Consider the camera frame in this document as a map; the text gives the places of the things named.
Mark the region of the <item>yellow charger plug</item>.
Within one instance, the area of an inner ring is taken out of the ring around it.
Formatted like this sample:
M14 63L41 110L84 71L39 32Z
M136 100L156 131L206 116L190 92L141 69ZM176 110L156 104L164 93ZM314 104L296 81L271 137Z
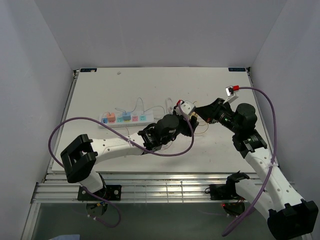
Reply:
M198 114L196 114L195 112L193 112L193 113L191 114L191 116L190 116L190 119L192 119L192 118L197 119L197 118L198 118Z

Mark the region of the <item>blue charger plug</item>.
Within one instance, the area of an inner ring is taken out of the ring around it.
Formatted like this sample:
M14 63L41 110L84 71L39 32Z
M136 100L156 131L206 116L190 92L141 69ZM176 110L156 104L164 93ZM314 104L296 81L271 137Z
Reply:
M125 122L131 121L131 112L129 111L124 111L122 113L122 118Z

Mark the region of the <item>white colourful power strip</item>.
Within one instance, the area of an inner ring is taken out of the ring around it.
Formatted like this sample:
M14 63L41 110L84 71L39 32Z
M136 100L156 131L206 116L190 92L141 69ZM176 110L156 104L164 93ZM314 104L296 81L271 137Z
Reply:
M98 120L110 128L147 126L156 122L153 111L105 112Z

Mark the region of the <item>pink charger plug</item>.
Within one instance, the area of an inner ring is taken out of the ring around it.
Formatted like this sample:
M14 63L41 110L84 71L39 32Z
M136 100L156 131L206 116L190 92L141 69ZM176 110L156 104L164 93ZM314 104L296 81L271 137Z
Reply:
M108 123L115 123L116 122L116 116L115 113L111 112L111 113L106 113L106 118L107 118L107 122Z

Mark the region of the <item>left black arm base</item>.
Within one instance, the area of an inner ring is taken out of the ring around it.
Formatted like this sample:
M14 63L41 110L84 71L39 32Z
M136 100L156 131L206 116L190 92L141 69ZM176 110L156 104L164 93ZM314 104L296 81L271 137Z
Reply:
M104 198L108 201L120 201L122 194L121 185L106 185L103 189L93 193L94 195ZM80 186L77 194L78 201L97 201L98 198L90 195L85 189Z

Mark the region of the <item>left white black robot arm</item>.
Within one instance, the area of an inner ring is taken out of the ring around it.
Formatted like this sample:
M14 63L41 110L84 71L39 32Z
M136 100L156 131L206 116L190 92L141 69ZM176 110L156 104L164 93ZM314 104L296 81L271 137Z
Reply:
M60 153L67 182L81 184L95 200L100 200L106 195L106 187L102 176L94 170L96 164L124 156L158 153L180 134L193 138L198 125L196 116L184 118L174 113L128 136L93 139L81 134Z

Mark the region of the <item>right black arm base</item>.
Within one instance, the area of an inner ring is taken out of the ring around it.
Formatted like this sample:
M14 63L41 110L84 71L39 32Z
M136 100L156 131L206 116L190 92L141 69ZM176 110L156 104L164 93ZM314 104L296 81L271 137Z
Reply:
M236 193L236 183L248 179L250 177L247 174L238 171L228 176L224 184L210 184L204 193L209 194L211 200L239 200L240 196Z

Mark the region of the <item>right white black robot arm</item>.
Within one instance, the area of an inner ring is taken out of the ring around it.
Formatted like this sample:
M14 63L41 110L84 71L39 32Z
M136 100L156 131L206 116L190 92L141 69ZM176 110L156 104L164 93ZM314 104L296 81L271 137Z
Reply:
M290 240L310 234L315 227L319 209L314 201L306 201L288 182L272 153L256 130L256 109L241 103L233 111L228 102L217 98L213 103L196 107L195 113L209 124L220 123L233 132L235 149L254 169L262 182L258 188L243 173L230 175L226 194L247 200L265 218L269 231L277 240Z

